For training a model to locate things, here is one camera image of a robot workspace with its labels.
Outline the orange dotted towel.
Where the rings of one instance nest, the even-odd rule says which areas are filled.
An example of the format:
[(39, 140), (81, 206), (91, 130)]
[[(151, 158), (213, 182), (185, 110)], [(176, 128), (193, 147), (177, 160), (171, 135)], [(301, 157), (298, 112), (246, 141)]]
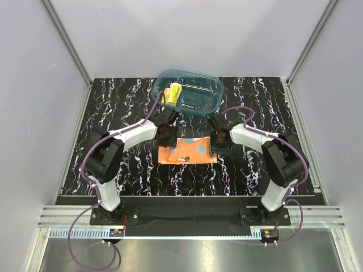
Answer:
[(217, 158), (209, 155), (210, 137), (178, 138), (174, 153), (166, 154), (166, 147), (159, 147), (158, 163), (160, 164), (214, 164)]

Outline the yellow patterned towel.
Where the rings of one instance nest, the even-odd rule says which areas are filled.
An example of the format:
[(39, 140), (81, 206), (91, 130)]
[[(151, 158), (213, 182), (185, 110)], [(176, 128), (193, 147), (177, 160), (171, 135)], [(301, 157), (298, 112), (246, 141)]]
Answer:
[(162, 103), (176, 106), (181, 92), (182, 92), (181, 84), (171, 83), (170, 86), (165, 88), (163, 91)]

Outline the teal plastic basin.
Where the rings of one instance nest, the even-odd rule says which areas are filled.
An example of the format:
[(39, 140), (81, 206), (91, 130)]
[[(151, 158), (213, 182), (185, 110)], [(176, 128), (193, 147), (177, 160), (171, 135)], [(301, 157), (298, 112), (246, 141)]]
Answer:
[(181, 70), (166, 70), (157, 77), (151, 97), (156, 99), (159, 91), (165, 91), (173, 83), (181, 86), (181, 94), (175, 110), (193, 116), (210, 116), (220, 106), (225, 86), (216, 77)]

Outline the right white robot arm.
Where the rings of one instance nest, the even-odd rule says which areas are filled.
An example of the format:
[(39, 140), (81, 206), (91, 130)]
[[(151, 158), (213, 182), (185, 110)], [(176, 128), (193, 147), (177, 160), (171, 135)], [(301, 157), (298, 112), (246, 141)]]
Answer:
[(275, 222), (293, 188), (309, 177), (309, 162), (296, 137), (254, 129), (241, 122), (228, 121), (221, 113), (209, 118), (212, 127), (209, 153), (229, 156), (234, 145), (246, 146), (263, 155), (269, 184), (258, 206), (241, 210), (248, 225)]

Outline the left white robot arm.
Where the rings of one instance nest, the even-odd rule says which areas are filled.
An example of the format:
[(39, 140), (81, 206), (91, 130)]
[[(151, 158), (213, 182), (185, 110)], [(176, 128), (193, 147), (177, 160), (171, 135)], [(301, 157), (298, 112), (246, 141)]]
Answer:
[(135, 124), (115, 131), (93, 133), (81, 165), (81, 176), (96, 190), (95, 217), (107, 224), (125, 219), (124, 205), (116, 188), (123, 153), (146, 141), (154, 140), (159, 147), (176, 147), (178, 112), (166, 107)]

